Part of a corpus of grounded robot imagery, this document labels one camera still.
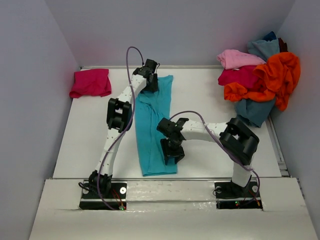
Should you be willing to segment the turquoise t-shirt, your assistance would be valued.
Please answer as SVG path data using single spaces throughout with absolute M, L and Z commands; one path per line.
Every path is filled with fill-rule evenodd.
M 173 175 L 178 172 L 174 163 L 165 164 L 160 140 L 164 135 L 157 131 L 158 123 L 170 118 L 173 75 L 158 78 L 157 92 L 141 92 L 135 100 L 135 133 L 142 175 Z

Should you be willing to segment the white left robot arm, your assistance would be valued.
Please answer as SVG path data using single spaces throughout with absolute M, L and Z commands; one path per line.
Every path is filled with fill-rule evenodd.
M 157 68 L 160 64 L 147 59 L 141 67 L 129 76 L 128 86 L 107 104 L 106 141 L 95 170 L 88 178 L 88 188 L 97 196 L 104 198 L 110 194 L 116 155 L 125 133 L 131 128 L 140 92 L 155 93 L 158 88 Z

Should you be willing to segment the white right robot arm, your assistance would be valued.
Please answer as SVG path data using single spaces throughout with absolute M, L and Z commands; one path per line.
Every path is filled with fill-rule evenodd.
M 233 161 L 231 181 L 220 188 L 220 193 L 239 197 L 248 191 L 252 160 L 260 139 L 239 119 L 231 118 L 226 123 L 204 123 L 189 118 L 179 118 L 176 122 L 163 118 L 156 130 L 164 135 L 160 145 L 166 165 L 177 164 L 185 157 L 184 141 L 213 142 Z

